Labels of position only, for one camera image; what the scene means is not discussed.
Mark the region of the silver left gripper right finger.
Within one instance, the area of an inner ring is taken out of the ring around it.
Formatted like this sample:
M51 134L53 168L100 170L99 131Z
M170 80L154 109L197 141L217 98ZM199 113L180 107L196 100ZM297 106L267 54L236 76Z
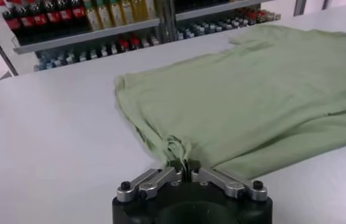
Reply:
M189 161L192 182L212 183L221 189L227 197L239 199L247 196L253 201L266 201L268 190L262 181L234 177L227 172L203 167L199 161Z

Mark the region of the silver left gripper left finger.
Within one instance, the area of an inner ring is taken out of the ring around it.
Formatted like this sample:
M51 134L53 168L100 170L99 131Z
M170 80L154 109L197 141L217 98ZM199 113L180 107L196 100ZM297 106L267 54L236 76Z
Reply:
M148 169L132 181L123 181L116 191L116 199L122 203L148 200L157 196L161 187L171 182L182 181L182 164L170 161L160 169Z

